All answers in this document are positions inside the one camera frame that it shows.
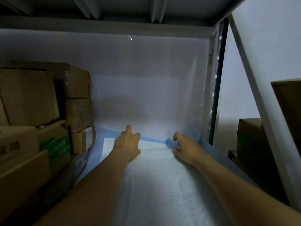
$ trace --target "person's left hand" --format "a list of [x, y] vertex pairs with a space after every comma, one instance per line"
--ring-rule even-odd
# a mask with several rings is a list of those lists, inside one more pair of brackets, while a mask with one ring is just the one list
[[129, 162], [134, 160], [141, 151], [138, 149], [140, 133], [132, 134], [132, 127], [126, 126], [126, 130], [121, 133], [114, 143], [113, 150], [121, 150], [129, 158]]

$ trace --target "person's left arm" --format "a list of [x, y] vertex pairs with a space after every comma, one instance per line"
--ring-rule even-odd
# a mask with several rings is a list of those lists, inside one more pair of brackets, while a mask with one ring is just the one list
[[110, 225], [126, 166], [141, 153], [139, 139], [140, 133], [132, 134], [131, 126], [127, 125], [107, 158], [35, 226]]

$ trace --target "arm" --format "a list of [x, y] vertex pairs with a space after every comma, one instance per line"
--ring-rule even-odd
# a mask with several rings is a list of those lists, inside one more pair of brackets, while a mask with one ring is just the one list
[[176, 132], [181, 149], [175, 156], [196, 167], [214, 190], [234, 225], [300, 225], [301, 214], [249, 184], [205, 153], [189, 137]]
[[140, 133], [132, 134], [131, 126], [126, 126], [108, 157], [35, 226], [110, 225], [126, 166], [141, 153], [139, 139]]

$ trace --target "forearm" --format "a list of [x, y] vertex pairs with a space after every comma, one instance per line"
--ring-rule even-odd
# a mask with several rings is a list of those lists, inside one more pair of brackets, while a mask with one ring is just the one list
[[249, 184], [209, 155], [194, 166], [215, 191], [235, 225], [299, 225], [301, 215]]
[[129, 159], [112, 150], [36, 225], [109, 225]]

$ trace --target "green packing tape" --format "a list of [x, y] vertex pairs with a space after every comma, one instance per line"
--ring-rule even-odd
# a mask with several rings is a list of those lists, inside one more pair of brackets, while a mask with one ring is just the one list
[[52, 137], [40, 144], [40, 151], [48, 151], [50, 162], [57, 157], [70, 151], [70, 142], [68, 136], [55, 139]]

